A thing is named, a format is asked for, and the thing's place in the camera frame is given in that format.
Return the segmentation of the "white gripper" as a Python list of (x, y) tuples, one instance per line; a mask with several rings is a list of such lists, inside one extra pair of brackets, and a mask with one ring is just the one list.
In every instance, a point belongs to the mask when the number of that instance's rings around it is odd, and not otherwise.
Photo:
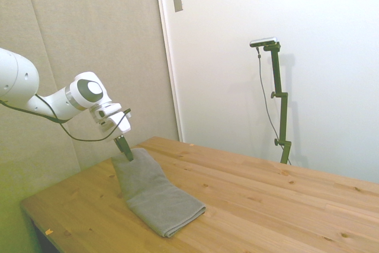
[(121, 105), (119, 103), (95, 105), (89, 109), (89, 112), (98, 124), (101, 135), (105, 137), (104, 140), (106, 142), (114, 140), (120, 152), (131, 162), (133, 153), (125, 137), (122, 136), (131, 130), (128, 121), (130, 116), (121, 110)]

